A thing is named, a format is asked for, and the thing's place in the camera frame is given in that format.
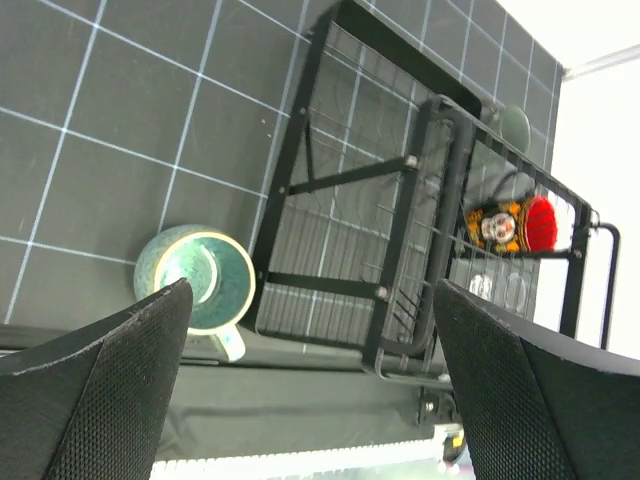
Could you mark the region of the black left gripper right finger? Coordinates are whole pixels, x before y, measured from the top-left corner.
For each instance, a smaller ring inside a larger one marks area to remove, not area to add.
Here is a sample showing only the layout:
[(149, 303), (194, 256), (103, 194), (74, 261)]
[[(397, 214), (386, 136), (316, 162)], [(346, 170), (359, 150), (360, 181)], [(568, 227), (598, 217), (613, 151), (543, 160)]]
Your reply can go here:
[(477, 478), (638, 478), (638, 360), (449, 280), (436, 284), (433, 309)]

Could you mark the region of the dark green ceramic mug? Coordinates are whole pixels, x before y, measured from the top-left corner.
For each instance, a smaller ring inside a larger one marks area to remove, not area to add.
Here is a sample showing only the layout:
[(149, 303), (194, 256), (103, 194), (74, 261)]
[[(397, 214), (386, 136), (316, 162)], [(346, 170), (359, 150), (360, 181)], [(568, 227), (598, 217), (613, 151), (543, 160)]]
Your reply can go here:
[(531, 126), (526, 113), (517, 105), (499, 107), (492, 115), (491, 128), (503, 140), (526, 154), (531, 145)]

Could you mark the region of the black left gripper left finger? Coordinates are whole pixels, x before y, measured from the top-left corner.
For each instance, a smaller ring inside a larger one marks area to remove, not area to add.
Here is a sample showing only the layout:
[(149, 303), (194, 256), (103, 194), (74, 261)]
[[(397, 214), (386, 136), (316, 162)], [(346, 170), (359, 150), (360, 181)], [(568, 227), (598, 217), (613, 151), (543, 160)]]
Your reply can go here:
[(1, 358), (4, 479), (147, 479), (192, 314), (184, 278)]

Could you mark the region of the teal speckled ceramic mug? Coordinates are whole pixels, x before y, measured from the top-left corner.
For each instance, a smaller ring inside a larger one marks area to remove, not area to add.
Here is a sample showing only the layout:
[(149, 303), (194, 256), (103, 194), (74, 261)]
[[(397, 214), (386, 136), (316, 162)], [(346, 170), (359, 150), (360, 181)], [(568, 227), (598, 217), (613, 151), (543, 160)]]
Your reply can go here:
[(186, 279), (192, 289), (191, 336), (208, 337), (228, 362), (246, 354), (239, 322), (256, 293), (256, 274), (245, 248), (233, 237), (199, 224), (156, 234), (134, 267), (133, 291), (140, 300)]

